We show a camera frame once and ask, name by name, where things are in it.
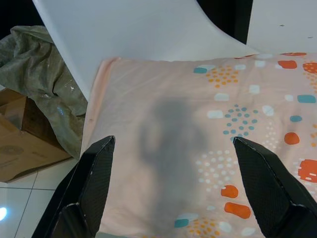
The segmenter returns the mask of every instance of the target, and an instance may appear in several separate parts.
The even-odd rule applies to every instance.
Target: crumpled plastic bag
[[[79,159],[87,100],[44,26],[15,26],[0,40],[0,85],[33,99]]]

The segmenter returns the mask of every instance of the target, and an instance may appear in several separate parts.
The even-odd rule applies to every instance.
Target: white tile floor
[[[11,183],[0,182],[0,208],[7,209],[0,238],[31,238],[54,190],[76,162],[67,160]]]

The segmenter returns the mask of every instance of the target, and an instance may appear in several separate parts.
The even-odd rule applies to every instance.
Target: cardboard box
[[[70,158],[35,102],[0,91],[0,181],[9,181]]]

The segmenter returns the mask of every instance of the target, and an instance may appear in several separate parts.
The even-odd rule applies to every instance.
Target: white chair
[[[196,0],[33,0],[88,99],[109,57],[207,60],[255,53],[220,31]]]

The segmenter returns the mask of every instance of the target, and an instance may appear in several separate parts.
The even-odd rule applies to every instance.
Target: fabric
[[[79,159],[87,101],[45,27],[16,26],[0,41],[0,85],[32,98]]]
[[[101,232],[262,238],[234,136],[276,153],[317,200],[317,54],[111,59],[91,95],[82,151],[116,137]]]

